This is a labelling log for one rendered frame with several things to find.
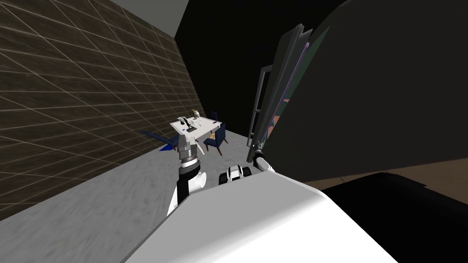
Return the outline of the white table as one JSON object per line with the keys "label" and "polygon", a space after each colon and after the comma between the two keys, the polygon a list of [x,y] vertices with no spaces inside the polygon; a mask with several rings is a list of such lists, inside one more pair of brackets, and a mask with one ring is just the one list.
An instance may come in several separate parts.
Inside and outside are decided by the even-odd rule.
{"label": "white table", "polygon": [[206,117],[201,117],[197,111],[192,112],[192,117],[180,116],[170,125],[180,135],[188,135],[198,139],[207,133],[215,131],[221,126],[221,122]]}

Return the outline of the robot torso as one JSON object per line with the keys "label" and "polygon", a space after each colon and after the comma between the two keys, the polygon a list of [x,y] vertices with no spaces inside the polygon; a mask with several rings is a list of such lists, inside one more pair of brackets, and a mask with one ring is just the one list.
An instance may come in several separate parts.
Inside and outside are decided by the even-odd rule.
{"label": "robot torso", "polygon": [[188,196],[123,263],[397,263],[325,193],[265,171]]}

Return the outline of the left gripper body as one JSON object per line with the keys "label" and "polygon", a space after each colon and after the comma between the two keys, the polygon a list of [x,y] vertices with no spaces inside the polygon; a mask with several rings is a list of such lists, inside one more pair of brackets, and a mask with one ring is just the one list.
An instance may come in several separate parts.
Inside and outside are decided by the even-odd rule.
{"label": "left gripper body", "polygon": [[192,135],[180,135],[177,150],[180,155],[197,155],[197,142]]}

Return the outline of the grey fridge door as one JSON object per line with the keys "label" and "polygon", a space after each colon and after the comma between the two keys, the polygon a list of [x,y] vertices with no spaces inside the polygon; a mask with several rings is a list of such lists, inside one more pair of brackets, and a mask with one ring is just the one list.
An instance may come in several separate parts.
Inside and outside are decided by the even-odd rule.
{"label": "grey fridge door", "polygon": [[287,90],[309,48],[311,33],[312,30],[304,30],[303,24],[297,24],[280,38],[271,72],[264,77],[251,144],[264,146],[271,134],[279,118],[278,111],[286,104]]}

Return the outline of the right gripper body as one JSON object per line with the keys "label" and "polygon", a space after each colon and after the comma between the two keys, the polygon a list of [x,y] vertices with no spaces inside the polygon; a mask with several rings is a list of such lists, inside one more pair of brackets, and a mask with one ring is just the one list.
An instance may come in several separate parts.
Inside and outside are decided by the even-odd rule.
{"label": "right gripper body", "polygon": [[257,158],[264,158],[262,148],[262,144],[250,144],[246,161],[252,163]]}

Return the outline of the dark tall fridge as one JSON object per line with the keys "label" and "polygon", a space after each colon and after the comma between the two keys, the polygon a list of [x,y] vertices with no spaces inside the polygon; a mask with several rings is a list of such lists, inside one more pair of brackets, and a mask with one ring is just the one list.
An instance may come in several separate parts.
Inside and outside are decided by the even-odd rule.
{"label": "dark tall fridge", "polygon": [[468,158],[468,0],[347,0],[263,147],[299,182]]}

